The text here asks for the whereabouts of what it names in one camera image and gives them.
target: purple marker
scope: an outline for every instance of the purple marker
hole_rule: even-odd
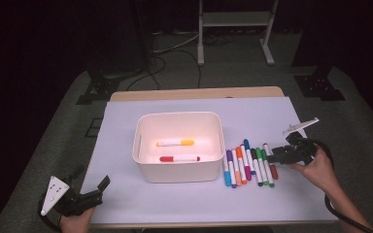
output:
[[[228,161],[228,166],[229,166],[229,176],[231,176],[231,186],[235,188],[237,187],[237,182],[235,181],[234,162],[232,159],[231,150],[226,151],[226,160]]]

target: blue marker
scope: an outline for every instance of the blue marker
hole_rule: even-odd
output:
[[[225,155],[223,156],[223,175],[225,176],[225,185],[231,186],[231,174],[229,173],[228,162],[226,161]]]
[[[248,161],[250,163],[251,174],[255,175],[256,170],[255,170],[254,163],[253,163],[253,157],[251,156],[250,143],[248,142],[247,139],[244,140],[244,147],[245,147],[245,151],[242,151],[242,153],[247,155]]]
[[[233,158],[232,158],[232,152],[231,150],[227,150],[226,151],[226,160],[228,161],[228,166],[229,166],[229,178],[231,180],[231,186],[233,188],[237,187],[237,182],[235,181],[235,174],[233,173],[234,172],[234,162],[233,162]]]

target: green marker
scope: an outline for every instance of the green marker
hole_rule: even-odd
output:
[[[266,151],[262,149],[261,154],[262,154],[262,161],[265,167],[266,177],[268,178],[268,181],[269,181],[269,186],[274,187],[275,186],[274,179],[272,179],[271,169],[269,168],[268,160],[266,160]]]
[[[265,166],[262,161],[262,152],[260,148],[255,149],[256,157],[258,158],[259,170],[261,172],[262,182],[264,185],[269,185],[268,178],[266,177]]]

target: pink marker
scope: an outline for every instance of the pink marker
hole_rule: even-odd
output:
[[[192,155],[159,157],[159,161],[161,162],[197,162],[199,160],[201,160],[199,156],[192,156]]]

